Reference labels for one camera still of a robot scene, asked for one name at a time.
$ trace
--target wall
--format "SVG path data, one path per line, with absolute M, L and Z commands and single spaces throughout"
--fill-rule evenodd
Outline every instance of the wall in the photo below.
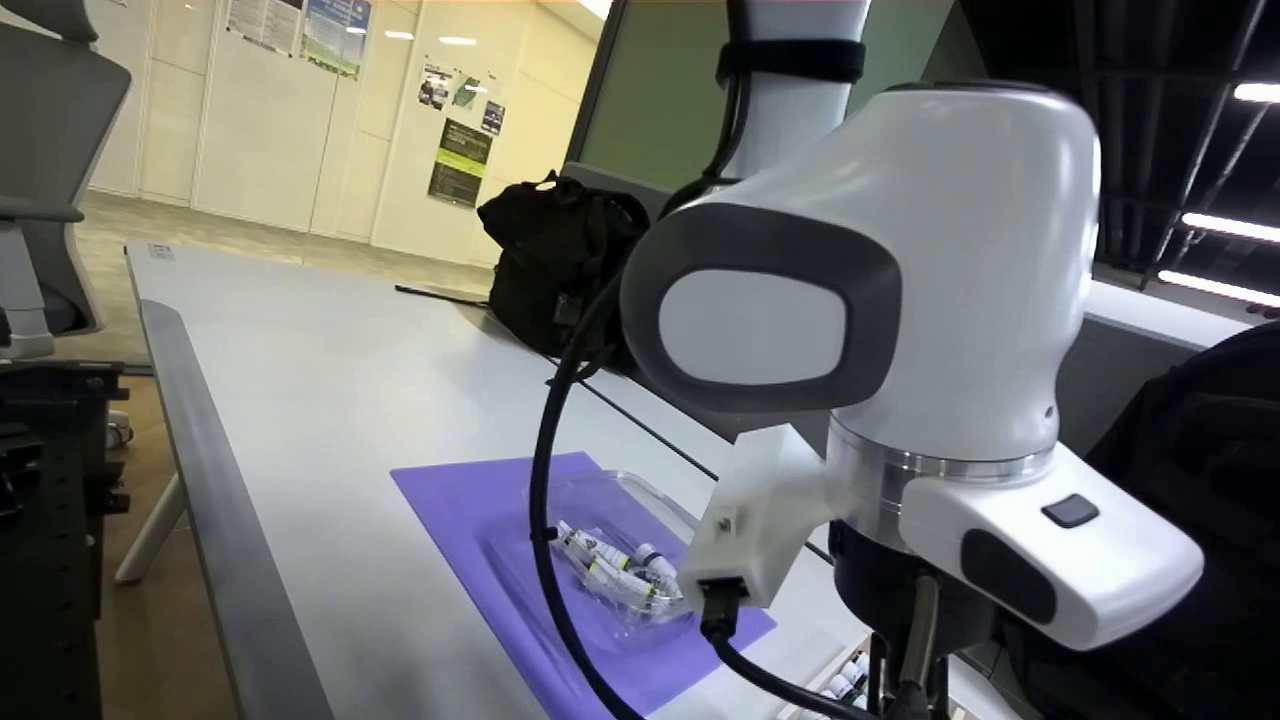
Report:
M 848 107 L 889 85 L 919 79 L 947 16 L 954 0 L 877 0 L 866 79 Z M 716 57 L 725 35 L 725 0 L 628 0 L 576 160 L 664 191 L 690 183 L 721 135 Z
M 486 197 L 561 169 L 597 38 L 537 0 L 375 0 L 356 79 L 230 33 L 230 0 L 88 0 L 102 50 L 137 85 L 92 175 L 97 191 L 163 198 L 274 228 L 494 263 L 464 206 L 430 198 L 404 169 L 423 57 L 506 85 L 508 126 Z

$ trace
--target white table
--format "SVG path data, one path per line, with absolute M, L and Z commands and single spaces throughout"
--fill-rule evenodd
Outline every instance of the white table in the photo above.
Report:
M 245 714 L 539 714 L 387 472 L 530 456 L 547 361 L 375 278 L 160 242 L 128 260 Z M 714 492 L 592 390 L 565 413 L 572 446 L 685 513 Z M 748 655 L 787 681 L 867 635 L 814 552 L 773 617 Z M 778 706 L 721 669 L 656 714 Z

